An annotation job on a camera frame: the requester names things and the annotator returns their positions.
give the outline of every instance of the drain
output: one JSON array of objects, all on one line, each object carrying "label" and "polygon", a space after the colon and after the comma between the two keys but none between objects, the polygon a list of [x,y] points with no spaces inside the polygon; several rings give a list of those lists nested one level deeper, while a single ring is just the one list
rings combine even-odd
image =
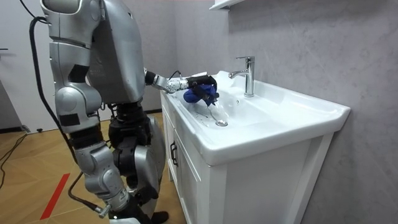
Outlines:
[{"label": "drain", "polygon": [[219,121],[216,121],[216,125],[221,126],[221,127],[225,127],[225,126],[228,125],[228,122],[223,121],[223,120],[219,120]]}]

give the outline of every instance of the chrome faucet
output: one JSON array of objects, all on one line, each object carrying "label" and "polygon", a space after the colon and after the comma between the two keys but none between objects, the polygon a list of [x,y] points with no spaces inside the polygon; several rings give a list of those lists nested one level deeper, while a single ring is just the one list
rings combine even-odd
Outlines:
[{"label": "chrome faucet", "polygon": [[246,76],[246,89],[244,91],[244,96],[253,97],[254,96],[254,56],[249,57],[237,57],[236,59],[246,59],[246,69],[237,72],[231,72],[228,77],[235,78],[237,75]]}]

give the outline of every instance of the white wall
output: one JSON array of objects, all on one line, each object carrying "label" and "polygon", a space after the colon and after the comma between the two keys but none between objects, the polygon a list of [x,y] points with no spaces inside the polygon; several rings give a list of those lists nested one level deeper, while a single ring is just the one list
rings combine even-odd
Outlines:
[{"label": "white wall", "polygon": [[[36,16],[43,15],[39,1],[26,1],[26,4]],[[9,50],[6,54],[1,54],[0,79],[21,123],[34,132],[37,128],[48,130],[56,128],[56,125],[45,110],[37,92],[29,43],[31,20],[31,16],[19,1],[2,0],[0,48],[9,48]],[[44,93],[50,106],[55,110],[54,86],[49,64],[48,28],[44,24],[38,24],[36,27]]]}]

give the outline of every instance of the textured wall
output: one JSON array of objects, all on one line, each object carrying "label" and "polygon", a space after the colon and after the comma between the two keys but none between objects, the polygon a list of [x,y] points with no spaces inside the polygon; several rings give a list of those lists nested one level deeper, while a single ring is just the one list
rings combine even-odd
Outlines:
[{"label": "textured wall", "polygon": [[[172,1],[123,0],[132,11],[142,38],[144,65],[152,72],[170,76],[177,69],[174,3]],[[144,110],[161,109],[160,92],[147,86]]]},{"label": "textured wall", "polygon": [[398,1],[247,0],[175,3],[182,72],[235,70],[351,107],[302,223],[398,223]]}]

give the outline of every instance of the wooden floor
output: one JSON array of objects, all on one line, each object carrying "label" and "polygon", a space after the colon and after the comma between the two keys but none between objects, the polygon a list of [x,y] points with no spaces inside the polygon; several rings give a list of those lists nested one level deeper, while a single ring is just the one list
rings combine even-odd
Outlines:
[{"label": "wooden floor", "polygon": [[[162,114],[153,114],[163,130]],[[108,139],[109,121],[101,123],[104,138]],[[0,157],[24,133],[0,134]],[[67,145],[58,130],[28,135],[4,165],[5,182],[0,190],[0,223],[2,224],[86,224],[109,223],[98,218],[95,212],[68,197],[67,190],[80,173]],[[40,220],[54,190],[64,174],[69,174],[67,184],[58,199],[50,218]],[[73,193],[91,202],[102,201],[84,188],[84,178]],[[173,182],[169,182],[167,167],[164,170],[157,211],[168,211],[167,223],[186,223]]]}]

